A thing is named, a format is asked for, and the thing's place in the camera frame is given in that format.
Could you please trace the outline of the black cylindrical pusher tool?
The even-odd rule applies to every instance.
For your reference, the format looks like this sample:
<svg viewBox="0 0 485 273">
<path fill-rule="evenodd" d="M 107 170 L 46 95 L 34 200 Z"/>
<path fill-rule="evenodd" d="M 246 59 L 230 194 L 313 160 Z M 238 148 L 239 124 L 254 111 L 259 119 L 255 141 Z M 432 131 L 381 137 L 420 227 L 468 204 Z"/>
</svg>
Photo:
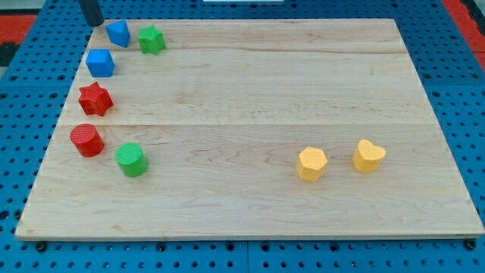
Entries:
<svg viewBox="0 0 485 273">
<path fill-rule="evenodd" d="M 87 24 L 97 27 L 104 23 L 104 16 L 98 0 L 79 0 L 79 6 Z"/>
</svg>

